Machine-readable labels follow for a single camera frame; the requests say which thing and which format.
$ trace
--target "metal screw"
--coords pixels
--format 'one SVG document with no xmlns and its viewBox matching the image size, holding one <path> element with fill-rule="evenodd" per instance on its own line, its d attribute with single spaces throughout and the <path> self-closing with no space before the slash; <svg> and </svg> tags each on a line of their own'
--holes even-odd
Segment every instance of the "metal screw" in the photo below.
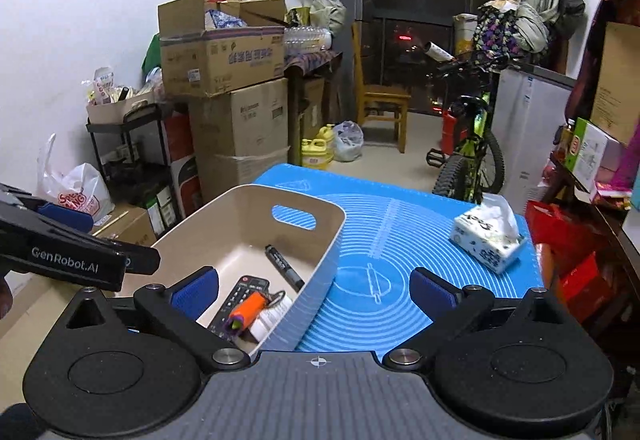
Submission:
<svg viewBox="0 0 640 440">
<path fill-rule="evenodd" d="M 238 362 L 242 362 L 242 359 L 244 359 L 244 353 L 235 348 L 222 348 L 221 350 L 216 351 L 212 358 L 219 364 L 232 366 L 234 364 L 238 364 Z"/>
<path fill-rule="evenodd" d="M 422 358 L 421 354 L 409 348 L 398 348 L 389 354 L 389 360 L 399 366 L 417 364 Z"/>
</svg>

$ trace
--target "yellow jug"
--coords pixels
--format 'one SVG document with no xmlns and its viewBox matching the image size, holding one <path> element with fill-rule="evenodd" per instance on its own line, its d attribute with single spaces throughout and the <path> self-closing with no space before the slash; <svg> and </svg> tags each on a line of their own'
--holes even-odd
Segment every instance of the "yellow jug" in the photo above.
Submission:
<svg viewBox="0 0 640 440">
<path fill-rule="evenodd" d="M 316 138 L 326 142 L 326 153 L 329 155 L 329 162 L 334 159 L 334 125 L 335 124 L 327 124 L 321 127 L 320 131 L 318 131 L 318 136 L 316 136 Z"/>
<path fill-rule="evenodd" d="M 302 166 L 309 169 L 325 170 L 329 165 L 326 142 L 319 138 L 302 140 Z"/>
</svg>

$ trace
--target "bicycle tire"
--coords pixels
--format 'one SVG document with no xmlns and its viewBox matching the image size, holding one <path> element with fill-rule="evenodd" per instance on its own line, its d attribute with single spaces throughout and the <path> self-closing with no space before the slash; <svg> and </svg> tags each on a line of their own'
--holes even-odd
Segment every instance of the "bicycle tire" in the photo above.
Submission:
<svg viewBox="0 0 640 440">
<path fill-rule="evenodd" d="M 494 157 L 495 176 L 494 181 L 491 185 L 488 185 L 486 187 L 481 185 L 480 187 L 482 189 L 482 192 L 496 195 L 504 186 L 504 156 L 502 155 L 502 150 L 500 149 L 498 140 L 488 129 L 484 131 L 484 141 L 486 142 L 487 147 L 489 147 L 489 149 L 491 150 L 491 154 Z"/>
<path fill-rule="evenodd" d="M 431 193 L 453 200 L 465 201 L 468 168 L 466 157 L 451 155 L 442 166 Z"/>
</svg>

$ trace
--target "bin handle hole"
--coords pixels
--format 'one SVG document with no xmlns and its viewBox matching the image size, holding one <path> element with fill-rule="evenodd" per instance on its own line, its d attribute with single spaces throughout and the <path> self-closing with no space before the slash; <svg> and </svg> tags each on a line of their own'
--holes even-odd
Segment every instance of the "bin handle hole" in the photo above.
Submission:
<svg viewBox="0 0 640 440">
<path fill-rule="evenodd" d="M 316 219 L 313 215 L 305 211 L 300 211 L 299 209 L 293 209 L 283 205 L 274 205 L 271 209 L 271 216 L 273 216 L 273 219 L 276 221 L 287 223 L 294 227 L 300 227 L 301 229 L 314 230 L 316 228 Z"/>
</svg>

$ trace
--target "bicycle wheel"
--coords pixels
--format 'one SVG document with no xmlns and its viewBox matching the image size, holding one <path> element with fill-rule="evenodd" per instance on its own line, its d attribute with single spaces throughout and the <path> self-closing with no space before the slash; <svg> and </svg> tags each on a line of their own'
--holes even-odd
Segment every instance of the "bicycle wheel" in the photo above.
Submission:
<svg viewBox="0 0 640 440">
<path fill-rule="evenodd" d="M 451 155 L 442 166 L 431 192 L 445 198 L 465 201 L 468 170 L 467 158 L 460 155 Z"/>
<path fill-rule="evenodd" d="M 488 129 L 484 131 L 486 154 L 480 164 L 480 189 L 484 193 L 496 195 L 504 185 L 504 157 L 498 140 Z"/>
</svg>

